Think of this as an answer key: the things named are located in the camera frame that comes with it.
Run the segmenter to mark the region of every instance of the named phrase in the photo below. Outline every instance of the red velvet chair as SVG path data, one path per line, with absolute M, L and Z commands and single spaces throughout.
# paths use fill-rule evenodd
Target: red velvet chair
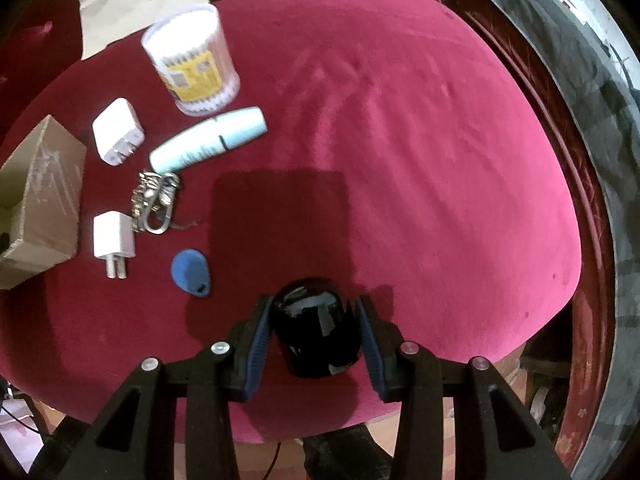
M 614 253 L 602 188 L 584 140 L 549 70 L 490 0 L 446 0 L 507 67 L 545 130 L 574 201 L 582 265 L 572 297 L 570 389 L 556 452 L 574 468 L 600 406 L 614 341 Z
M 82 56 L 78 0 L 32 0 L 0 43 L 0 143 L 27 105 Z
M 137 237 L 129 279 L 106 279 L 92 218 L 130 207 L 148 152 L 197 122 L 172 104 L 140 34 L 66 70 L 0 146 L 2 160 L 53 113 L 89 147 L 78 256 L 0 294 L 5 377 L 92 420 L 142 358 L 190 356 L 224 337 L 259 293 L 309 275 L 352 297 L 369 292 L 405 337 L 460 361 L 502 358 L 566 304 L 580 256 L 564 177 L 510 74 L 453 12 L 433 0 L 218 7 L 242 79 L 233 106 L 260 106 L 270 132 L 181 173 L 175 221 L 202 222 L 160 242 Z M 147 140 L 111 168 L 91 148 L 91 122 L 120 96 Z M 205 301 L 168 279 L 186 247 L 209 257 Z M 322 433 L 394 409 L 362 362 L 310 388 L 271 351 L 255 399 L 231 407 L 238 440 Z

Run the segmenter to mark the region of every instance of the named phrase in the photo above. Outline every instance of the metal keychain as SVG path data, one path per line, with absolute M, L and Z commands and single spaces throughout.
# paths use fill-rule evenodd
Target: metal keychain
M 175 173 L 152 173 L 145 171 L 139 175 L 140 183 L 131 197 L 133 230 L 148 231 L 160 235 L 172 224 L 175 197 L 180 187 L 180 178 Z M 154 214 L 161 222 L 160 227 L 149 225 L 149 217 Z

